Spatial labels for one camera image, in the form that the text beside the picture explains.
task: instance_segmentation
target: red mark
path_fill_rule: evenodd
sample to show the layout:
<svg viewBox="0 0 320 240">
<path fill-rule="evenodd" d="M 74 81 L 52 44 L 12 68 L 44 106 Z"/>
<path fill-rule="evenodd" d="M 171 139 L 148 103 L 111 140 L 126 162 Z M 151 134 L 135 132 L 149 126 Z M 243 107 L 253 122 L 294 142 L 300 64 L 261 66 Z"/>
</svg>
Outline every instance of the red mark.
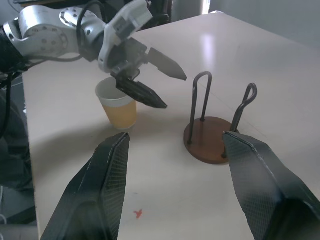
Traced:
<svg viewBox="0 0 320 240">
<path fill-rule="evenodd" d="M 136 214 L 136 219 L 139 219 L 142 215 L 142 209 L 140 209 L 140 211 L 134 211 L 133 213 Z"/>
</svg>

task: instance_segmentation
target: wooden base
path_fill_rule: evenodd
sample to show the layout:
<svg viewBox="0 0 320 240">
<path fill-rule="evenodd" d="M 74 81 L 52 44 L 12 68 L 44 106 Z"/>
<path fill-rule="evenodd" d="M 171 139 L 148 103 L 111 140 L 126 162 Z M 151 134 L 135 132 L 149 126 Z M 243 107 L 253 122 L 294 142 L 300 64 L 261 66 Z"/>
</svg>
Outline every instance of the wooden base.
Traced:
<svg viewBox="0 0 320 240">
<path fill-rule="evenodd" d="M 194 120 L 191 144 L 187 143 L 190 124 L 184 130 L 184 145 L 192 156 L 204 163 L 225 164 L 229 160 L 221 157 L 225 149 L 223 132 L 230 127 L 230 122 L 218 117 L 207 116 L 203 122 L 198 118 Z"/>
</svg>

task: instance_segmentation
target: yellow paper cup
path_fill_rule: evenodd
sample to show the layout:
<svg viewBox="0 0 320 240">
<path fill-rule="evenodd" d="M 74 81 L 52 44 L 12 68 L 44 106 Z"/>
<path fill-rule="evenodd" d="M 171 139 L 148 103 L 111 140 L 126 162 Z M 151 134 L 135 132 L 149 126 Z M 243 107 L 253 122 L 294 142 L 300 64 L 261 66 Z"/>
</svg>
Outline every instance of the yellow paper cup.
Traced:
<svg viewBox="0 0 320 240">
<path fill-rule="evenodd" d="M 126 130 L 137 121 L 137 103 L 116 88 L 116 79 L 109 77 L 95 88 L 95 94 L 111 124 L 118 130 Z"/>
</svg>

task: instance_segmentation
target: white table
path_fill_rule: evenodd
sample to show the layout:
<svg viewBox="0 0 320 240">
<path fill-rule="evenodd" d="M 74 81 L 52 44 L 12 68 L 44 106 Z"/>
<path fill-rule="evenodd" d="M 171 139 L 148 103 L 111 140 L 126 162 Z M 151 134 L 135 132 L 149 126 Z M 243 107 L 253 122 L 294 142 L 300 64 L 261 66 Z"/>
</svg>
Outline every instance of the white table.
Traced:
<svg viewBox="0 0 320 240">
<path fill-rule="evenodd" d="M 192 83 L 214 79 L 207 116 L 232 121 L 249 83 L 258 96 L 239 131 L 259 139 L 320 199 L 320 53 L 223 13 L 211 13 L 134 37 L 176 60 L 186 82 L 152 65 L 139 79 L 168 104 L 138 105 L 131 130 L 127 186 L 119 239 L 253 239 L 236 198 L 228 165 L 209 165 L 185 149 Z M 35 203 L 42 234 L 69 181 L 97 145 L 118 133 L 95 96 L 108 75 L 96 62 L 47 62 L 24 73 Z M 201 80 L 206 86 L 207 80 Z M 199 87 L 196 116 L 205 88 Z M 136 219 L 134 211 L 143 209 Z"/>
</svg>

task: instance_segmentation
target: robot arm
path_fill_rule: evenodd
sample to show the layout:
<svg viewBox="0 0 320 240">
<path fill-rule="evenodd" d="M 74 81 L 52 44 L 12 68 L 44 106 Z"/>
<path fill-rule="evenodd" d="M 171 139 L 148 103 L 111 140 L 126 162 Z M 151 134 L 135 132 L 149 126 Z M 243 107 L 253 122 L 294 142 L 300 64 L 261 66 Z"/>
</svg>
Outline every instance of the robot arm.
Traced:
<svg viewBox="0 0 320 240">
<path fill-rule="evenodd" d="M 26 7 L 0 29 L 0 72 L 24 72 L 43 61 L 71 62 L 84 57 L 90 62 L 97 60 L 103 72 L 115 77 L 116 87 L 133 99 L 153 108 L 166 108 L 152 89 L 135 80 L 139 67 L 147 63 L 170 77 L 187 79 L 176 62 L 153 48 L 146 54 L 147 47 L 130 38 L 152 17 L 146 0 L 130 2 L 109 23 L 77 7 Z M 80 55 L 59 58 L 68 53 Z"/>
</svg>

